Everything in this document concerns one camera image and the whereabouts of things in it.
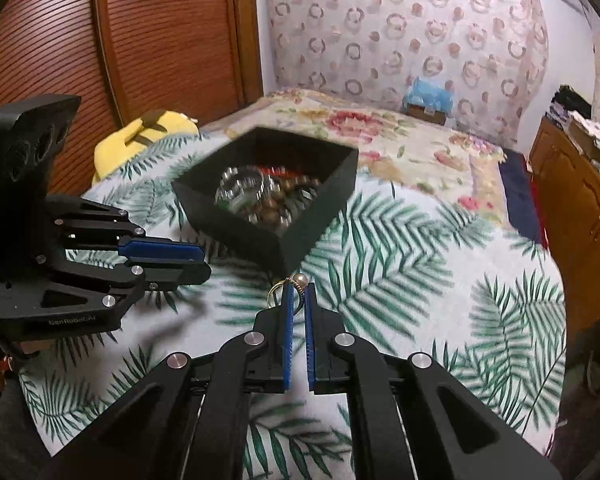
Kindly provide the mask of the black square jewelry box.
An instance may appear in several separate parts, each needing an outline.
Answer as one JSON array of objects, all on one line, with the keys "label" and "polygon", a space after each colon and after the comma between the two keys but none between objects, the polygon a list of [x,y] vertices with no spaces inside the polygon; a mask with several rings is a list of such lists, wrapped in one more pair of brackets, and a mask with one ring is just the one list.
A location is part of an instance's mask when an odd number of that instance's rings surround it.
[{"label": "black square jewelry box", "polygon": [[175,179],[195,231],[275,275],[298,269],[355,188],[358,150],[256,127]]}]

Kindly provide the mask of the yellow plush toy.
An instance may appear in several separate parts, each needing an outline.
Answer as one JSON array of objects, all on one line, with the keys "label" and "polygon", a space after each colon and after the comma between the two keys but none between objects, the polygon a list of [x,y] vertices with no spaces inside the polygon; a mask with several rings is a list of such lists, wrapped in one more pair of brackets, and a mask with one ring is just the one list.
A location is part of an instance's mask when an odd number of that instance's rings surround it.
[{"label": "yellow plush toy", "polygon": [[174,133],[195,134],[197,121],[173,110],[150,110],[129,125],[111,133],[94,149],[95,185],[135,155]]}]

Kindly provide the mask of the palm leaf print blanket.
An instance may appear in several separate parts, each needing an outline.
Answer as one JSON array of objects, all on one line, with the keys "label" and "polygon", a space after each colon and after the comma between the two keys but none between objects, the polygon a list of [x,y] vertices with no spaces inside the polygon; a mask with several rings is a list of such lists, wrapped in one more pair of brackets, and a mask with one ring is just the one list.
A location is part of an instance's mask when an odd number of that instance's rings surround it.
[{"label": "palm leaf print blanket", "polygon": [[195,231],[172,188],[227,143],[178,134],[88,192],[152,235],[199,244],[212,273],[200,286],[149,289],[120,328],[58,340],[21,372],[50,460],[167,356],[217,352],[291,292],[290,386],[252,395],[238,479],[358,479],[346,395],[309,388],[309,285],[347,332],[387,356],[429,354],[545,457],[562,394],[566,312],[557,266],[540,245],[356,170],[347,205],[298,269],[275,275]]}]

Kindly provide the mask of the brown louvered wardrobe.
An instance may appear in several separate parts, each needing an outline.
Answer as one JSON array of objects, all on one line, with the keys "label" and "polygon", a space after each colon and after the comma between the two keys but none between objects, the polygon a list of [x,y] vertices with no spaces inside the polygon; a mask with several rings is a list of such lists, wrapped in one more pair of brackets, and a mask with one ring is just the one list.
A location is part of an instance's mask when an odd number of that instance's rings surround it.
[{"label": "brown louvered wardrobe", "polygon": [[148,110],[205,124],[263,93],[257,0],[0,0],[0,105],[82,100],[50,189],[92,183],[96,144]]}]

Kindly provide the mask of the floral bedspread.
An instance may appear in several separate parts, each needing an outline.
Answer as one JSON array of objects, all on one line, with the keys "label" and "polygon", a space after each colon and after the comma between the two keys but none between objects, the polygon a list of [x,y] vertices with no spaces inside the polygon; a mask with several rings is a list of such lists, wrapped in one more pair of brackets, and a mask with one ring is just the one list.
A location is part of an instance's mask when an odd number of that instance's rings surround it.
[{"label": "floral bedspread", "polygon": [[352,146],[372,176],[510,226],[500,174],[506,155],[476,136],[306,89],[272,92],[202,131],[235,139],[257,126]]}]

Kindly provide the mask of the wooden sideboard cabinet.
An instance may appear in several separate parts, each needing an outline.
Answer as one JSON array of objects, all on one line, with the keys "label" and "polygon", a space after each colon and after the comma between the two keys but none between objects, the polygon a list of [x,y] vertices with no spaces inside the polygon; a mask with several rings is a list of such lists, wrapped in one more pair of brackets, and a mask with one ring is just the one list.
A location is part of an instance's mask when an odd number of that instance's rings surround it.
[{"label": "wooden sideboard cabinet", "polygon": [[600,173],[546,118],[529,162],[548,248],[564,284],[573,342],[600,320]]}]

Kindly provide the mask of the circle pattern curtain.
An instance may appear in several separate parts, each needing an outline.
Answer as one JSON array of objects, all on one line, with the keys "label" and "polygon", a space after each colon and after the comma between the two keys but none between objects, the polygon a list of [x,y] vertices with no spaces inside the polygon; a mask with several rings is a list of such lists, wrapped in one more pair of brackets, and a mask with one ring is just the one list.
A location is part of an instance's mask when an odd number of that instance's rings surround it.
[{"label": "circle pattern curtain", "polygon": [[281,86],[396,110],[426,81],[454,125],[506,148],[548,58],[540,0],[268,0],[268,22]]}]

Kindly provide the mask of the blue bag on box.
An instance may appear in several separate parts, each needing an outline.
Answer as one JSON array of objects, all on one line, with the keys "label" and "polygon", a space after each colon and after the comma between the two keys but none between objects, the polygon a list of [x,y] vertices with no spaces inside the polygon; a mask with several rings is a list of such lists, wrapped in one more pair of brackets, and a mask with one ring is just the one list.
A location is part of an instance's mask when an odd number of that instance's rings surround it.
[{"label": "blue bag on box", "polygon": [[413,81],[402,101],[402,110],[407,116],[438,126],[445,125],[452,107],[453,98],[448,90],[419,77]]}]

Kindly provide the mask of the box with floral cloth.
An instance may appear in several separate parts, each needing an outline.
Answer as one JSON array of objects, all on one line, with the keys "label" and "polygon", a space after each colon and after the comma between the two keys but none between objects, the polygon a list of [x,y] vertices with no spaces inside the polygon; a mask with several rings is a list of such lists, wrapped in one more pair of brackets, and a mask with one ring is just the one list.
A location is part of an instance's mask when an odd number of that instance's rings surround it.
[{"label": "box with floral cloth", "polygon": [[600,163],[600,124],[583,117],[576,110],[568,113],[568,134],[589,160]]}]

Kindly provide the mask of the stack of folded clothes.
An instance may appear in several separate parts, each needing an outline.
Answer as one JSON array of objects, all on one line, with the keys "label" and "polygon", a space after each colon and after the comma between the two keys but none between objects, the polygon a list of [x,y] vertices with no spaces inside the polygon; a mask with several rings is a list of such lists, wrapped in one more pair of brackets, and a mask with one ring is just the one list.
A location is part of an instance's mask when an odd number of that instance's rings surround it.
[{"label": "stack of folded clothes", "polygon": [[561,84],[550,101],[546,116],[556,126],[565,129],[569,126],[570,112],[578,112],[583,118],[590,119],[592,105],[568,84]]}]

